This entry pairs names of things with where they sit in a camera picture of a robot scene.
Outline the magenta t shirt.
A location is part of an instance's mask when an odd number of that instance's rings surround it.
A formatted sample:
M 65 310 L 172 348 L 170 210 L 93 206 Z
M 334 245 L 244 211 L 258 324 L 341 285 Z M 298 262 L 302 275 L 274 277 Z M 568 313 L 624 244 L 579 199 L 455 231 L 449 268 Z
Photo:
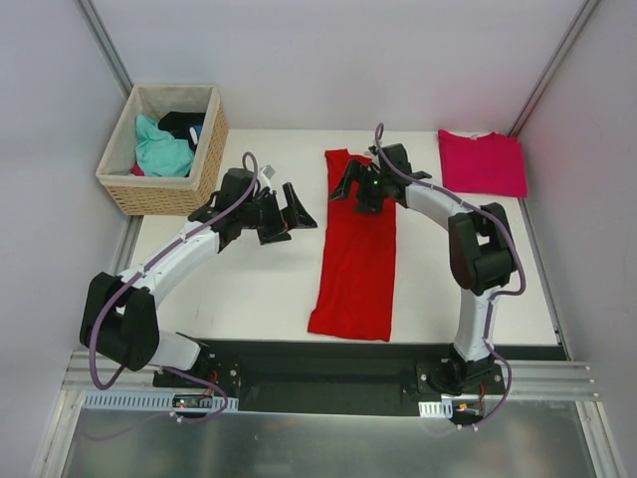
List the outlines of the magenta t shirt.
M 474 138 L 438 130 L 443 185 L 454 192 L 526 198 L 522 145 L 491 132 Z

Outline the red t shirt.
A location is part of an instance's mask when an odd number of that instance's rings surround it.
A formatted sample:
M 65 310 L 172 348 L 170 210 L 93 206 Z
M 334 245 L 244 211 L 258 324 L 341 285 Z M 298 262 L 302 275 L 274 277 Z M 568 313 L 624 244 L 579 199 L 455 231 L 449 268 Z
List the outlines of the red t shirt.
M 396 274 L 396 204 L 359 213 L 354 184 L 327 204 L 317 304 L 308 332 L 348 340 L 390 340 Z

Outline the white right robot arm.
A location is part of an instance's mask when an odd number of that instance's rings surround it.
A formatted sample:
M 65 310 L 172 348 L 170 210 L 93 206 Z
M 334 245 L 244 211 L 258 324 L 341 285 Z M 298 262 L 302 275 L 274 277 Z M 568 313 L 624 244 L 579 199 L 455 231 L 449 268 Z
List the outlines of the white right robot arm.
M 390 199 L 440 225 L 448 234 L 449 264 L 461 288 L 456 336 L 449 358 L 427 373 L 432 389 L 458 396 L 471 392 L 493 370 L 496 354 L 493 325 L 499 298 L 509 292 L 511 275 L 521 270 L 504 207 L 492 202 L 475 206 L 412 169 L 403 144 L 373 145 L 371 163 L 352 159 L 331 189 L 331 201 L 349 197 L 357 186 L 354 211 L 378 214 Z

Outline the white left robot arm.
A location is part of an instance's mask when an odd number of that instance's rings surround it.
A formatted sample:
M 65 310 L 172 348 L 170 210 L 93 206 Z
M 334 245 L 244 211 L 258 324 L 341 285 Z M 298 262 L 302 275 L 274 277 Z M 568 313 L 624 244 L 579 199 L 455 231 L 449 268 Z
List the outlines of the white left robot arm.
M 120 368 L 148 365 L 175 368 L 187 386 L 203 385 L 210 363 L 193 339 L 161 329 L 157 309 L 167 295 L 198 266 L 211 260 L 245 230 L 260 244 L 290 240 L 294 229 L 315 229 L 316 221 L 286 182 L 281 207 L 270 182 L 270 169 L 231 168 L 219 190 L 193 211 L 179 232 L 141 264 L 116 275 L 101 272 L 90 282 L 80 330 L 90 366 L 103 356 Z

